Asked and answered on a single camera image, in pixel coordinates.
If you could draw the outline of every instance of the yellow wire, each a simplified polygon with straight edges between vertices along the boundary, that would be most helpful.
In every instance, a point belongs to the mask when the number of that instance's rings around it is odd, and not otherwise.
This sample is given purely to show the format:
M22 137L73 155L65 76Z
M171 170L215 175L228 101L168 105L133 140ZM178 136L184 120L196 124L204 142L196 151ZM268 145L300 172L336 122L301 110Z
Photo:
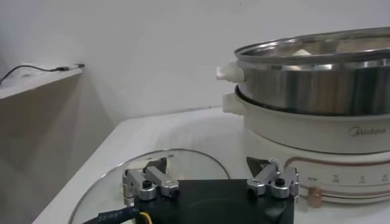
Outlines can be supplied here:
M146 212L140 212L140 215L142 215L143 217L145 217L145 219L147 220L147 223L148 223L148 224L153 224L152 218L151 218L151 216L150 216L148 213L146 213Z

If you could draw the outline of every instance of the screw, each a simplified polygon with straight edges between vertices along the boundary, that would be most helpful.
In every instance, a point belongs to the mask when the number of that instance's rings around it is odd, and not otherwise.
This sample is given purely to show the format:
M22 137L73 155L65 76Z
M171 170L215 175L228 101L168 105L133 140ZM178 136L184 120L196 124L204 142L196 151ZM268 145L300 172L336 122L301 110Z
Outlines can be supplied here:
M152 182L150 180L144 180L142 182L143 189L150 189L152 187Z
M285 185L285 180L282 178L276 178L275 180L275 185L278 187L282 187Z

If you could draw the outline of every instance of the metal clamp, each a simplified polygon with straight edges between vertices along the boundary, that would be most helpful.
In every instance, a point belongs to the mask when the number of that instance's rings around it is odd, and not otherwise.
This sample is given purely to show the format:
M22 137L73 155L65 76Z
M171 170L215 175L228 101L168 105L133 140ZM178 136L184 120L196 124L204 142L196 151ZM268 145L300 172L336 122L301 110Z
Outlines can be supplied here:
M277 176L278 167L275 164L269 164L254 178L246 181L247 188L256 196L266 193L268 183Z
M157 186L150 180L145 179L137 170L125 170L127 189L125 194L129 194L129 189L134 196L138 196L140 200L152 200L156 197Z
M278 178L272 181L271 194L277 198L288 198L289 195L298 196L299 174L297 169L287 167Z
M127 171L128 170L123 170L122 173L123 203L126 206L131 206L133 203L134 195L131 184L127 182Z
M176 198L179 196L179 182L177 180L170 179L156 167L147 167L145 170L145 177L160 187L162 196L170 198Z
M294 198L299 196L299 174L293 167L279 172L275 164L268 164L255 178L247 180L247 188L259 197L266 193L267 186L276 198Z

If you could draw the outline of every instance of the control panel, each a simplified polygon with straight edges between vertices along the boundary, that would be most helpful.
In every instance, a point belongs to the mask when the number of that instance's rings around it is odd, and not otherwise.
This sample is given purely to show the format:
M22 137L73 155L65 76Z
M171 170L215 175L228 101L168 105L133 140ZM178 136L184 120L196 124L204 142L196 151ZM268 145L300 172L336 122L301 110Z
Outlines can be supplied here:
M285 166L304 170L301 187L321 189L323 196L374 198L390 195L390 161L339 163L308 158L291 158Z

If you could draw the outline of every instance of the pot body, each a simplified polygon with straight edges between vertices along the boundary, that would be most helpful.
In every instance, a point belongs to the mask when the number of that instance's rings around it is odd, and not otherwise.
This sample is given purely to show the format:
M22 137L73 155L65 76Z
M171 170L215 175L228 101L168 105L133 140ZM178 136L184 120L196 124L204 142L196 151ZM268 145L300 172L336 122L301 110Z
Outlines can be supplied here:
M237 93L224 96L225 112L242 115L246 130L291 148L333 154L390 151L390 114L313 116L269 110Z
M390 112L390 68L275 71L242 67L238 90L253 104L289 113L362 116Z

